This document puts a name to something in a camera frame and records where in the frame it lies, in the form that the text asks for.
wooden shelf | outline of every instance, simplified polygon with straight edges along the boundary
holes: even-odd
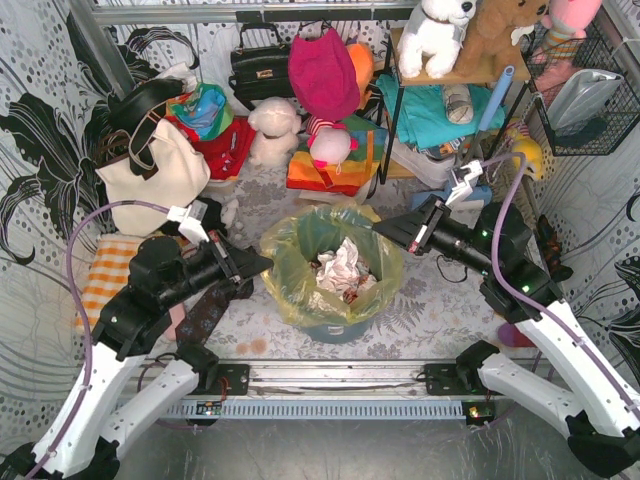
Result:
[[[401,28],[394,28],[391,30],[391,42],[393,44],[393,54],[394,58],[400,58],[398,55],[398,43],[400,42],[400,37],[402,36]],[[520,57],[520,61],[515,66],[516,73],[513,76],[514,82],[526,82],[531,78],[529,75],[529,70],[527,66],[524,64],[524,60]],[[457,83],[464,84],[480,84],[480,83],[491,83],[497,82],[499,76],[493,74],[493,59],[484,55],[480,60],[480,65],[478,66],[478,70],[468,77],[462,77],[457,75],[456,73],[448,73],[442,78],[431,78],[424,71],[424,64],[422,65],[422,70],[420,71],[420,75],[414,78],[402,78],[400,71],[398,71],[398,78],[400,81],[400,86],[403,87],[418,87],[422,85],[451,85]]]
[[[389,160],[391,163],[389,164],[389,171],[387,172],[387,180],[389,179],[399,179],[399,178],[414,178],[415,175],[411,173],[409,170],[404,168],[398,162],[393,160]]]

yellow plastic bag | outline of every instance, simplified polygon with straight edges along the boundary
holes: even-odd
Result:
[[[285,323],[300,327],[353,325],[383,310],[402,286],[400,250],[371,230],[380,220],[368,205],[306,207],[279,221],[260,240],[262,255],[274,267],[262,273]],[[345,237],[358,247],[378,283],[350,305],[318,288],[309,262],[318,253],[336,251]]]

wire basket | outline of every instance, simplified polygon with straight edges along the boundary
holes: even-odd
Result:
[[[529,86],[532,92],[540,91],[542,94],[542,99],[536,101],[536,106],[553,155],[609,155],[640,120],[640,101],[637,95],[620,65],[611,56],[611,46],[596,26],[591,25],[587,29],[587,38],[583,40],[570,40],[542,50],[545,33],[546,29],[538,24],[534,35],[523,41],[522,51],[531,73],[532,81]],[[547,107],[556,98],[564,82],[554,84],[550,81],[549,72],[559,73],[557,78],[565,78],[566,81],[569,75],[567,72],[582,68],[617,73],[623,76],[623,80],[596,115],[554,130],[547,116]],[[545,87],[538,90],[543,82],[546,83]]]

crumpled paper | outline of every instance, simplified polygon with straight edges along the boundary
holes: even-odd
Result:
[[[358,247],[348,237],[335,253],[328,251],[319,254],[318,262],[318,286],[335,293],[347,303],[353,302],[377,283],[369,267],[359,257]]]

white stuffed dog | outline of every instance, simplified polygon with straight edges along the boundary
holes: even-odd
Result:
[[[425,70],[440,78],[456,63],[476,0],[421,0],[404,27],[398,51],[403,78],[420,75],[422,54],[430,56]]]
[[[267,167],[286,165],[291,150],[298,146],[301,124],[296,109],[284,98],[264,100],[249,114],[249,125],[258,132],[251,144],[249,161]]]

